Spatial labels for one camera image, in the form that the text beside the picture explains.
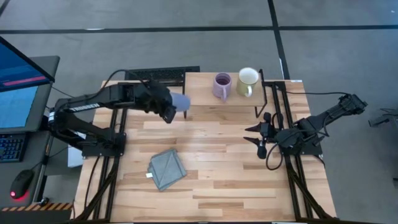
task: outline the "black desk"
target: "black desk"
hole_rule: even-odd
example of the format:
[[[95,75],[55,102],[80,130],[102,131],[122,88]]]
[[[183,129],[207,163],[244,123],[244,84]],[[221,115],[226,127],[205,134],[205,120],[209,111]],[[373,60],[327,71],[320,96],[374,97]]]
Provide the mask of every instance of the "black desk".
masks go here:
[[[53,77],[55,76],[59,62],[58,56],[33,57],[31,59],[50,75]],[[0,208],[26,206],[39,199],[41,193],[40,190],[42,188],[42,177],[44,176],[43,166],[37,166],[33,170],[34,178],[29,186],[28,193],[24,197],[14,200],[10,197],[9,191],[11,183],[17,174],[24,169],[31,169],[34,165],[40,162],[46,153],[46,149],[50,149],[51,147],[52,138],[50,137],[50,133],[48,131],[37,131],[43,118],[45,105],[47,104],[50,91],[51,85],[43,85],[37,89],[27,120],[27,128],[29,131],[36,132],[31,132],[28,134],[29,141],[27,143],[23,161],[0,164]],[[23,130],[23,128],[14,128],[10,129],[10,133],[18,131],[21,132]]]

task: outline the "black keyboard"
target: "black keyboard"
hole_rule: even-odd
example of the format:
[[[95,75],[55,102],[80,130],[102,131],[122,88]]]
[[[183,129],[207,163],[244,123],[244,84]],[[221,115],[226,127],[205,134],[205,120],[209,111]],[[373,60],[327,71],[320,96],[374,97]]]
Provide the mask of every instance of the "black keyboard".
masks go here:
[[[130,70],[134,72],[140,79],[153,79],[162,83],[170,83],[170,85],[182,86],[183,76],[186,72],[200,72],[199,66],[188,67],[172,67],[172,68],[147,68]],[[137,80],[135,75],[126,73],[125,80]]]
[[[26,134],[0,134],[0,162],[22,161],[26,140]]]

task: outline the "gray floor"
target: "gray floor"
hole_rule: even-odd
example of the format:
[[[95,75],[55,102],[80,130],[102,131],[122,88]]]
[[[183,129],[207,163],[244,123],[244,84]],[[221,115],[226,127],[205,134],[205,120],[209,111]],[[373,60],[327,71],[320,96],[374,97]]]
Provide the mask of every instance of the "gray floor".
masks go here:
[[[275,0],[280,26],[398,24],[394,0]],[[90,29],[183,26],[269,26],[267,1],[11,0],[0,29]],[[369,103],[360,116],[328,127],[322,146],[337,214],[345,220],[398,223],[397,131],[369,128],[379,108],[398,107],[398,30],[283,31],[291,79],[307,91],[346,91]],[[263,68],[282,78],[273,31],[3,35],[29,56],[59,55],[55,86],[72,95],[96,91],[117,68],[199,65],[204,72]],[[52,92],[49,106],[63,97]],[[308,96],[312,113],[338,96]],[[84,114],[86,120],[92,113]],[[71,171],[52,177],[46,194],[77,180]],[[75,189],[63,190],[72,200]]]

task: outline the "yellow-green mug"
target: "yellow-green mug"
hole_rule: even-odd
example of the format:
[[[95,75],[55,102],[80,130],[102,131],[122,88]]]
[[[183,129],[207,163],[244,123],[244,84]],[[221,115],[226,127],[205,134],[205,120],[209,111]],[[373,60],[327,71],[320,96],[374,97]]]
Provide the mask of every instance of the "yellow-green mug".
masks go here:
[[[259,73],[253,68],[242,68],[239,71],[238,84],[236,91],[239,95],[250,97],[253,94],[253,88],[259,80]]]

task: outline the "monitor screen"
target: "monitor screen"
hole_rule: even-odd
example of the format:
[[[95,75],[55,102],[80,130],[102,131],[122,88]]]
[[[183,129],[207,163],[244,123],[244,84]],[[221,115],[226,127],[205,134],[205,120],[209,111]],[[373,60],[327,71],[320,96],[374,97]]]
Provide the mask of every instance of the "monitor screen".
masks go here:
[[[51,81],[49,74],[0,37],[0,92]]]

